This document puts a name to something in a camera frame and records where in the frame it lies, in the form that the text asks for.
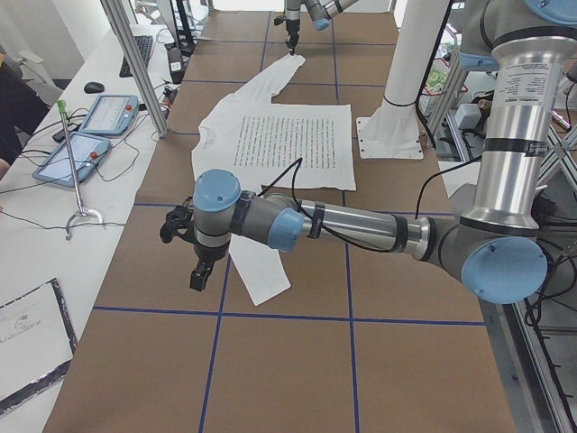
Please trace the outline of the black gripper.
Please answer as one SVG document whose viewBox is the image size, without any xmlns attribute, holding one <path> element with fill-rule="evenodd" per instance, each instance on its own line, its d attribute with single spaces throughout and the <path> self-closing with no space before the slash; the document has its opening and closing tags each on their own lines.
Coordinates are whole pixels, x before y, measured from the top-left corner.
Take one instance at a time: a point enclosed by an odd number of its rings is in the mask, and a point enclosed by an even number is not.
<svg viewBox="0 0 577 433">
<path fill-rule="evenodd" d="M 298 36 L 300 31 L 300 19 L 289 19 L 285 20 L 285 27 L 288 33 L 288 38 L 286 40 L 286 45 L 290 55 L 295 55 L 296 48 L 298 46 Z"/>
<path fill-rule="evenodd" d="M 192 290 L 204 290 L 212 273 L 215 262 L 226 257 L 230 243 L 210 247 L 203 244 L 195 244 L 194 252 L 198 263 L 190 274 L 189 287 Z"/>
</svg>

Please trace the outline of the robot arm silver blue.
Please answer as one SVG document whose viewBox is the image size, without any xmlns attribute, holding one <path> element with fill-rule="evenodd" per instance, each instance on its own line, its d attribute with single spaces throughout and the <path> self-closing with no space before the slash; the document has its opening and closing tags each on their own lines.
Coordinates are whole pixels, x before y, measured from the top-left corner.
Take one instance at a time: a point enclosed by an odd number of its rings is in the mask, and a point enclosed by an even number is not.
<svg viewBox="0 0 577 433">
<path fill-rule="evenodd" d="M 330 0 L 322 3 L 318 0 L 286 0 L 283 14 L 274 18 L 274 25 L 285 24 L 286 45 L 290 55 L 294 55 L 298 46 L 301 23 L 301 6 L 303 5 L 318 31 L 326 29 L 331 20 L 344 10 L 357 3 L 357 0 Z"/>
<path fill-rule="evenodd" d="M 499 64 L 472 206 L 457 221 L 364 212 L 244 191 L 228 170 L 197 169 L 193 196 L 202 289 L 239 235 L 287 252 L 302 232 L 327 233 L 379 253 L 408 253 L 444 269 L 477 297 L 511 304 L 543 287 L 548 261 L 531 215 L 561 67 L 576 46 L 573 1 L 504 1 L 475 11 L 482 44 Z"/>
</svg>

